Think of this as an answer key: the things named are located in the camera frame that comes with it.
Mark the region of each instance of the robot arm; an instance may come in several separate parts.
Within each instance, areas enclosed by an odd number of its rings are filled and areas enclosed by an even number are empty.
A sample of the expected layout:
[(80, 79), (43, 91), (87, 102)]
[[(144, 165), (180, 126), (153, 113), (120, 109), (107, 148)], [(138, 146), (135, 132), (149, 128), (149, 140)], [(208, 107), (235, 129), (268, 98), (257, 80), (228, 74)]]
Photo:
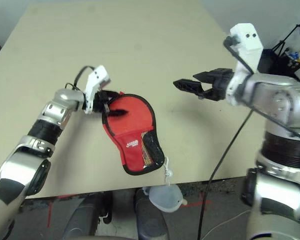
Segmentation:
[(21, 138), (0, 168), (0, 240), (18, 212), (26, 196), (38, 193), (47, 178), (58, 137), (65, 129), (72, 112), (90, 114), (100, 109), (96, 97), (110, 82), (103, 66), (88, 77), (85, 93), (63, 88), (48, 102), (29, 133)]
[(252, 24), (233, 27), (224, 46), (238, 59), (235, 72), (218, 68), (173, 84), (200, 99), (226, 99), (245, 105), (268, 120), (256, 167), (248, 170), (243, 201), (252, 206), (247, 239), (300, 240), (300, 82), (257, 72), (263, 46)]

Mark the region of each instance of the white cable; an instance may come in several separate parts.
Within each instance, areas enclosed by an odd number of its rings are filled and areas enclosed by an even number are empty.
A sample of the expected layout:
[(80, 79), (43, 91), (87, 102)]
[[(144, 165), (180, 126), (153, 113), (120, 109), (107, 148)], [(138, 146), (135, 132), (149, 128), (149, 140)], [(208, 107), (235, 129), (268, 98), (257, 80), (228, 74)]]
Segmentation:
[(164, 168), (165, 168), (165, 184), (170, 186), (170, 177), (172, 177), (173, 172), (168, 168), (169, 166), (169, 158), (166, 156), (165, 157), (165, 161), (166, 163), (163, 164)]
[(229, 223), (229, 222), (231, 222), (232, 220), (235, 220), (236, 218), (240, 217), (241, 215), (246, 214), (246, 213), (249, 213), (249, 212), (251, 212), (251, 210), (246, 210), (246, 211), (241, 212), (241, 213), (239, 213), (238, 215), (234, 216), (233, 218), (230, 218), (230, 219), (228, 219), (228, 220), (226, 220), (226, 221), (223, 221), (222, 223), (218, 224), (217, 226), (214, 226), (213, 228), (211, 228), (211, 229), (203, 236), (203, 238), (202, 238), (201, 240), (204, 240), (204, 239), (205, 239), (205, 238), (206, 238), (213, 230), (215, 230), (216, 228), (222, 226), (223, 224)]

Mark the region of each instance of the tabletop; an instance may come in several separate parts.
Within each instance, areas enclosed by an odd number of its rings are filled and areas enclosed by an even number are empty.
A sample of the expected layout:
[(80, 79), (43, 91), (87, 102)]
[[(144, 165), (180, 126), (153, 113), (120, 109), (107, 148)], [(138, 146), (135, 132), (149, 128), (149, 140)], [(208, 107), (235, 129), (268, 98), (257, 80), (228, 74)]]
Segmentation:
[[(29, 6), (0, 52), (0, 166), (56, 90), (85, 65), (104, 65), (107, 89), (137, 94), (152, 106), (171, 183), (206, 181), (249, 110), (198, 100), (173, 81), (234, 68), (226, 34), (198, 0), (100, 0)], [(78, 86), (84, 89), (88, 73)], [(262, 144), (253, 114), (215, 179), (244, 176)], [(72, 114), (32, 198), (162, 185), (163, 167), (128, 175), (101, 115)]]

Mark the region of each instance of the concrete floor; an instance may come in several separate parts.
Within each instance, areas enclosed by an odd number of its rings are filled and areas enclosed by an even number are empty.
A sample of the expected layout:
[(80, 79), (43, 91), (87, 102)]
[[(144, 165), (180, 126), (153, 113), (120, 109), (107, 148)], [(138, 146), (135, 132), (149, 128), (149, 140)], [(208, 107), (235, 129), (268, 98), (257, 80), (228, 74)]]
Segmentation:
[[(243, 178), (232, 178), (213, 183), (208, 196), (204, 215), (202, 235), (215, 225), (228, 220), (249, 209), (240, 201), (240, 185)], [(173, 213), (164, 213), (171, 240), (194, 240), (197, 238), (199, 215), (201, 209), (200, 191), (205, 185), (183, 183), (179, 185), (187, 206)], [(113, 218), (108, 225), (100, 222), (96, 235), (119, 236), (138, 239), (136, 215), (133, 208), (135, 189), (114, 191)], [(67, 221), (80, 204), (79, 196), (70, 199), (29, 201), (23, 212), (15, 218), (15, 226), (9, 240), (59, 240)], [(48, 223), (49, 205), (51, 206), (50, 223)], [(245, 240), (248, 214), (244, 214), (213, 231), (205, 240)]]

